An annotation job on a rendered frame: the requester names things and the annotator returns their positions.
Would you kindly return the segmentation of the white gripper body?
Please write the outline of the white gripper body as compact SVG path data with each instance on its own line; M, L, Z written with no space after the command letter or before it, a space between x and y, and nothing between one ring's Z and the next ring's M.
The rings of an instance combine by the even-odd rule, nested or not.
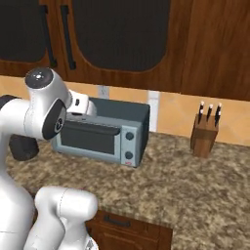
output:
M87 108L86 114L88 116L96 116L97 115L96 106L92 101L88 102L88 108Z

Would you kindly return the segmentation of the dark grey round container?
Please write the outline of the dark grey round container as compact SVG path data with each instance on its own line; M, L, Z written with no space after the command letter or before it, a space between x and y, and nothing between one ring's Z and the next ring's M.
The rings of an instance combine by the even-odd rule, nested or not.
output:
M12 135L9 147L13 157L17 161L32 159L39 153L38 143L35 139L20 135Z

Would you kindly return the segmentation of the wooden cupboard door dark pane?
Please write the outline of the wooden cupboard door dark pane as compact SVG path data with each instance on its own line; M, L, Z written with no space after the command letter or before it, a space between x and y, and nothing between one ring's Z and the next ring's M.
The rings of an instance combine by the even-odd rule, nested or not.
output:
M50 66L40 5L48 7L43 0L0 0L0 75L24 76Z
M69 81L179 93L193 0L56 0ZM61 5L76 68L68 66Z

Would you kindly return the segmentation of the toaster oven glass door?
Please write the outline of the toaster oven glass door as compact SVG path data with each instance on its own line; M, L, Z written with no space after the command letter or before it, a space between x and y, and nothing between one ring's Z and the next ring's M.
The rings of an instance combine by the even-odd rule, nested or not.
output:
M61 132L52 139L52 147L61 153L120 162L120 134L112 136L74 130L63 126Z

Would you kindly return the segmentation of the wooden drawer front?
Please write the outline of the wooden drawer front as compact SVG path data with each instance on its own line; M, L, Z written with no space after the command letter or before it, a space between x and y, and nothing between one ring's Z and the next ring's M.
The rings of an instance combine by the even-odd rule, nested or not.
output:
M123 228L107 223L104 215L121 222L130 221L131 226ZM100 250L171 250L173 230L162 226L101 210L86 226Z

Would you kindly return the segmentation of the tall white wall plate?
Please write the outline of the tall white wall plate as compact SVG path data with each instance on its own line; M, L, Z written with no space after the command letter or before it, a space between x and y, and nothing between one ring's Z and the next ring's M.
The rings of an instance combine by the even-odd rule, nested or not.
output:
M149 119L150 132L157 131L159 102L160 102L160 93L158 91L147 92L147 103L150 106L150 119Z

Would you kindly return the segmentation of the wooden knife block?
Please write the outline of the wooden knife block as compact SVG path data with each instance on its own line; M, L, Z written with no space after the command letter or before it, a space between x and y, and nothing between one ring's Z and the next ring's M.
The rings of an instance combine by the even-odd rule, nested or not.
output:
M195 116L190 136L190 149L194 156L207 158L213 148L219 132L219 125L215 127L215 116L212 115L208 122L206 116L202 115L197 124L198 115Z

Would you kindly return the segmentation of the grey toaster oven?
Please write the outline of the grey toaster oven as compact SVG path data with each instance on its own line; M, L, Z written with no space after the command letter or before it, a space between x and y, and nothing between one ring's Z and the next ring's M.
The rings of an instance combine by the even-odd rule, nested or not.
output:
M148 104L130 103L107 99L91 98L96 108L96 116L68 114L66 121L85 122L120 128L120 162L122 165L138 167L142 161L149 131L150 106ZM134 139L129 141L126 134L131 132ZM125 158L125 152L133 153L132 159Z

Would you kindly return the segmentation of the plain wooden cupboard door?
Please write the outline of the plain wooden cupboard door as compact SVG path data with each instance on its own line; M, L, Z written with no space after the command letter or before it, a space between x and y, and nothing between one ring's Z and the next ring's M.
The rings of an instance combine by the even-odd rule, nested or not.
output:
M193 0L182 92L250 101L250 0Z

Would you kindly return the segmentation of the small white wall outlet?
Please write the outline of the small white wall outlet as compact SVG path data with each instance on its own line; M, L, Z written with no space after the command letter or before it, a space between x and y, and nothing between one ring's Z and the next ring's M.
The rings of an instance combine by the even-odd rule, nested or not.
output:
M98 87L98 96L101 99L109 99L109 87L100 85Z

